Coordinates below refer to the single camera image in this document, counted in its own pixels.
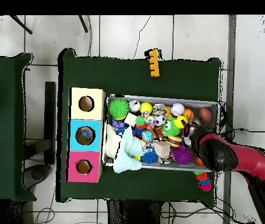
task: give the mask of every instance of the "green lid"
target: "green lid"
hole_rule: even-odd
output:
[[[203,172],[202,171],[194,171],[195,175],[200,175],[202,174]]]

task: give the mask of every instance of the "green mat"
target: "green mat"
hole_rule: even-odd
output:
[[[23,70],[31,54],[0,57],[0,199],[29,201],[22,184],[24,158]]]
[[[57,161],[56,176],[58,201],[68,198],[198,200],[213,206],[214,191],[199,189],[195,174],[189,171],[140,169],[116,174],[111,167],[104,167],[99,183],[92,184],[66,182],[65,167],[69,87],[99,88],[107,94],[216,102],[221,65],[218,58],[208,62],[159,61],[159,78],[151,78],[148,60],[82,58],[76,57],[72,49],[60,53],[58,65],[57,155],[61,155],[61,163]],[[214,173],[210,173],[210,178],[214,184]]]

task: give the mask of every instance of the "blue box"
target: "blue box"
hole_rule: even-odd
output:
[[[70,151],[100,151],[102,144],[103,122],[96,120],[70,120]],[[90,127],[95,132],[95,138],[89,145],[77,142],[75,134],[80,127]]]

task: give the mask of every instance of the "yellow box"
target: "yellow box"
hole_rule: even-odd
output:
[[[103,120],[105,92],[102,89],[70,88],[72,120]]]

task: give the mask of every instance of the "pink box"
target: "pink box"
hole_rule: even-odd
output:
[[[92,169],[88,174],[81,174],[76,164],[81,160],[90,162]],[[92,151],[70,151],[68,160],[68,181],[67,182],[88,182],[97,183],[102,173],[100,152]]]

